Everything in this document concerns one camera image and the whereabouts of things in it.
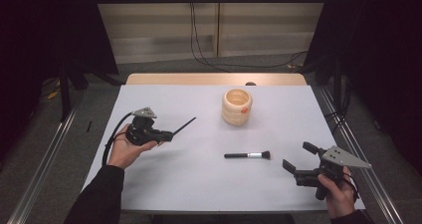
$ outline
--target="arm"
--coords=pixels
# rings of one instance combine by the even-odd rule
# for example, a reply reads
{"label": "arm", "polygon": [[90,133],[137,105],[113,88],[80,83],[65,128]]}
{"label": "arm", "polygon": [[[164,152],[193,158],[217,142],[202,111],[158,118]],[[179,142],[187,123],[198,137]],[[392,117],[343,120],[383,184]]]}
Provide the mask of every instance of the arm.
{"label": "arm", "polygon": [[[344,167],[343,172],[349,173],[348,168]],[[350,181],[349,176],[345,175],[344,178]],[[337,186],[322,174],[318,176],[318,180],[329,190],[325,199],[331,224],[373,223],[363,211],[354,209],[353,189],[348,184],[341,182]]]}
{"label": "arm", "polygon": [[150,141],[133,145],[123,135],[127,125],[115,136],[111,155],[93,181],[79,195],[66,218],[66,224],[118,223],[124,170],[144,151],[157,145]]}

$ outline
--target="white paper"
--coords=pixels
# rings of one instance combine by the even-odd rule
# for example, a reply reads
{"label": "white paper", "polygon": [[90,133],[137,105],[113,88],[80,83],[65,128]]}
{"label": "white paper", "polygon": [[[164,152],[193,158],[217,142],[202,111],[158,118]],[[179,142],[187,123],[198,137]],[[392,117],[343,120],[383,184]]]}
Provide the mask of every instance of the white paper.
{"label": "white paper", "polygon": [[[241,88],[253,97],[250,118],[233,126],[221,118],[225,92]],[[325,210],[316,188],[296,186],[283,159],[300,170],[319,165],[302,148],[308,141],[330,148],[334,139],[311,87],[123,86],[86,185],[102,166],[104,144],[128,112],[150,107],[154,128],[175,131],[167,142],[144,152],[125,172],[121,207],[161,212],[285,212]],[[264,158],[224,158],[225,153],[262,152]],[[363,209],[361,200],[356,208]]]}

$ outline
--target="white table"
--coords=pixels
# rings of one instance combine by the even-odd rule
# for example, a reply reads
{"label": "white table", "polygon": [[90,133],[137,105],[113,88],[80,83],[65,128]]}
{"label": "white table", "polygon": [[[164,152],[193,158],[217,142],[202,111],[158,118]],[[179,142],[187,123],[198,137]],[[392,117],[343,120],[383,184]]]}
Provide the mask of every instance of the white table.
{"label": "white table", "polygon": [[[223,94],[233,88],[254,99],[249,121],[232,126],[220,116]],[[123,86],[88,175],[101,167],[104,144],[128,112],[151,107],[154,128],[174,131],[197,119],[173,141],[143,153],[126,170],[122,209],[148,213],[256,213],[325,210],[313,187],[296,186],[282,168],[314,169],[317,156],[304,141],[335,145],[311,87],[308,86]],[[271,160],[225,159],[225,153],[269,150]],[[359,199],[356,208],[364,209]]]}

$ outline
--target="gray floor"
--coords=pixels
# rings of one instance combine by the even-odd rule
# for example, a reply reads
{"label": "gray floor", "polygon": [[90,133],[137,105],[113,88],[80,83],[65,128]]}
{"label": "gray floor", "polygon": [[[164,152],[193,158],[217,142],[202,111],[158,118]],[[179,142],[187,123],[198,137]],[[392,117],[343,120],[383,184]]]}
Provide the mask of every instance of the gray floor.
{"label": "gray floor", "polygon": [[[209,61],[212,64],[218,62],[249,66],[220,67],[229,72],[287,73],[291,69],[286,66],[273,68],[263,68],[263,66],[282,64],[289,58],[287,55],[250,56],[209,59]],[[303,59],[304,57],[300,57],[295,64],[301,63]],[[125,81],[131,73],[222,72],[194,60],[127,64],[118,68],[120,75],[114,77],[122,81]],[[87,75],[87,79],[90,81],[87,90],[71,89],[74,104],[80,101],[80,105],[53,160],[53,165],[47,170],[46,178],[41,180],[43,186],[36,193],[34,205],[20,223],[62,223],[82,188],[118,94],[117,87],[90,75]],[[329,113],[320,94],[321,88],[315,86],[314,75],[308,74],[306,79],[315,90],[322,112]],[[44,92],[49,92],[54,84],[45,86]],[[0,223],[7,223],[36,173],[59,127],[60,117],[60,95],[52,100],[40,98],[40,103],[32,120],[25,127],[22,138],[3,163],[3,170],[0,173]],[[346,121],[367,159],[373,164],[377,177],[397,208],[403,223],[420,223],[422,178],[397,153],[389,136],[375,127],[374,117],[355,92],[351,94]],[[334,127],[334,122],[329,120],[328,125]],[[334,133],[334,137],[339,146],[346,148],[339,130]],[[378,200],[373,197],[370,187],[365,184],[364,177],[359,171],[356,171],[356,176],[367,211],[376,223],[387,223],[383,211],[379,208]],[[326,213],[293,213],[293,216],[296,223],[329,223]],[[146,216],[123,213],[120,223],[149,223],[149,219]]]}

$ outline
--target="metal rail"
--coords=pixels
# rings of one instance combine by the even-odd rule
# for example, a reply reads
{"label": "metal rail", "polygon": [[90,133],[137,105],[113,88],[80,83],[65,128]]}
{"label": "metal rail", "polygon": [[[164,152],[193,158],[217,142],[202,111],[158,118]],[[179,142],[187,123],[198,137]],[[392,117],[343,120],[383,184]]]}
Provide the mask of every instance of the metal rail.
{"label": "metal rail", "polygon": [[[327,89],[321,89],[322,96],[324,101],[331,112],[335,112],[335,106],[333,104],[333,98],[331,93]],[[354,137],[350,127],[348,126],[345,120],[341,120],[338,116],[334,117],[335,122],[337,123],[339,130],[341,131],[342,136],[344,137],[345,142],[347,143],[348,148],[350,148],[351,153],[360,159],[369,162],[360,148],[357,139]],[[381,184],[381,181],[375,174],[373,169],[361,168],[363,177],[365,178],[369,188],[372,191],[372,194],[375,197],[375,200],[378,203],[378,206],[381,208],[382,212],[388,223],[404,223],[400,215],[397,212],[397,209],[394,206],[393,201],[385,190],[384,186]]]}
{"label": "metal rail", "polygon": [[53,140],[50,142],[46,153],[44,154],[43,160],[41,161],[27,189],[13,210],[13,213],[7,224],[24,224],[28,219],[31,209],[37,200],[38,194],[43,187],[47,174],[49,173],[51,166],[63,143],[63,140],[65,139],[69,128],[71,127],[76,110],[81,104],[82,97],[83,94],[76,98],[76,103],[71,109],[68,117],[59,124],[56,134],[53,137]]}

